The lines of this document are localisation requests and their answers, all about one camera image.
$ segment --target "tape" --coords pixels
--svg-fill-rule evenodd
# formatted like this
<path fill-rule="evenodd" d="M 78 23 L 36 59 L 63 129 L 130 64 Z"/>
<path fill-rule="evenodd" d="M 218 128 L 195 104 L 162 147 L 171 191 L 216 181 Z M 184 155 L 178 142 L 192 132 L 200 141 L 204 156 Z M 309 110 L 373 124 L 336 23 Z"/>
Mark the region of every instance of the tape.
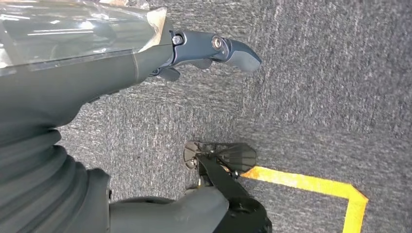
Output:
<path fill-rule="evenodd" d="M 361 233 L 368 198 L 353 185 L 256 166 L 242 177 L 348 199 L 343 233 Z"/>
<path fill-rule="evenodd" d="M 166 21 L 166 14 L 167 14 L 166 7 L 160 7 L 155 10 L 151 10 L 147 12 L 147 15 L 146 15 L 147 21 L 153 27 L 155 34 L 150 39 L 150 41 L 147 42 L 147 44 L 139 50 L 139 52 L 143 52 L 153 46 L 160 44 L 160 40 L 162 39 L 163 27 Z"/>

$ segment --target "yellow tape line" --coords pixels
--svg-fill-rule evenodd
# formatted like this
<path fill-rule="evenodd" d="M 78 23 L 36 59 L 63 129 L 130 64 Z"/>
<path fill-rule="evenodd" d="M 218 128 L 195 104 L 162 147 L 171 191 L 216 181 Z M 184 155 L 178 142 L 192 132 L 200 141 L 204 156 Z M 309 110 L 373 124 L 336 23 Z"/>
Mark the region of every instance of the yellow tape line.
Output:
<path fill-rule="evenodd" d="M 349 183 L 276 171 L 261 166 L 254 167 L 242 174 L 242 177 L 348 199 L 343 233 L 361 233 L 368 198 Z"/>

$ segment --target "bolt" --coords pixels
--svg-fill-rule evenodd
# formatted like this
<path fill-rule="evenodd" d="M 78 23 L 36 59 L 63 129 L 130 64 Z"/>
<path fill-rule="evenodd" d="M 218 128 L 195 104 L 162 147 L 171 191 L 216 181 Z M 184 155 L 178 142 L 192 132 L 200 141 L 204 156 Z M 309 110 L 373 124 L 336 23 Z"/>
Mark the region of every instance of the bolt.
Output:
<path fill-rule="evenodd" d="M 174 37 L 172 37 L 172 42 L 174 45 L 180 45 L 183 43 L 183 37 L 180 35 L 175 35 Z"/>
<path fill-rule="evenodd" d="M 220 51 L 222 49 L 222 39 L 216 35 L 212 38 L 212 46 L 215 50 Z"/>
<path fill-rule="evenodd" d="M 239 177 L 238 171 L 232 172 L 230 175 L 235 179 L 237 179 Z"/>
<path fill-rule="evenodd" d="M 196 158 L 191 159 L 190 163 L 192 166 L 197 166 L 197 159 Z"/>

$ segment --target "gray carpet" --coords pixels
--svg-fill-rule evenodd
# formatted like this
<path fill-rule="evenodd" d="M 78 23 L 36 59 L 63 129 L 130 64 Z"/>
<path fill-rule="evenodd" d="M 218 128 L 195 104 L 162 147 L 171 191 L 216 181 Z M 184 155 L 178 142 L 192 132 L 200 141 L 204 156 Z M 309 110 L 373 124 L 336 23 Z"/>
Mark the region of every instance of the gray carpet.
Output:
<path fill-rule="evenodd" d="M 85 105 L 62 144 L 112 175 L 116 200 L 179 198 L 195 181 L 188 140 L 242 141 L 258 164 L 352 183 L 369 198 L 363 233 L 412 232 L 410 1 L 154 0 L 176 28 L 249 44 L 254 74 L 187 66 Z M 339 233 L 347 201 L 242 180 L 274 232 Z"/>

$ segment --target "transparent plastic cover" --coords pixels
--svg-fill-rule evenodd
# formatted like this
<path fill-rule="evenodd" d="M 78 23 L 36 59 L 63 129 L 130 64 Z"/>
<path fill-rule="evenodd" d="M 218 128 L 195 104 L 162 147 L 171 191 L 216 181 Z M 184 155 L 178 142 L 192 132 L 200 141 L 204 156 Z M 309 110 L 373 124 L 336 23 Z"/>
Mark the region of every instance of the transparent plastic cover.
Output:
<path fill-rule="evenodd" d="M 86 0 L 0 1 L 0 70 L 141 52 L 160 43 L 165 18 L 165 8 Z"/>
<path fill-rule="evenodd" d="M 146 0 L 94 0 L 100 3 L 108 3 L 118 6 L 129 6 L 138 9 L 149 10 L 150 6 Z"/>

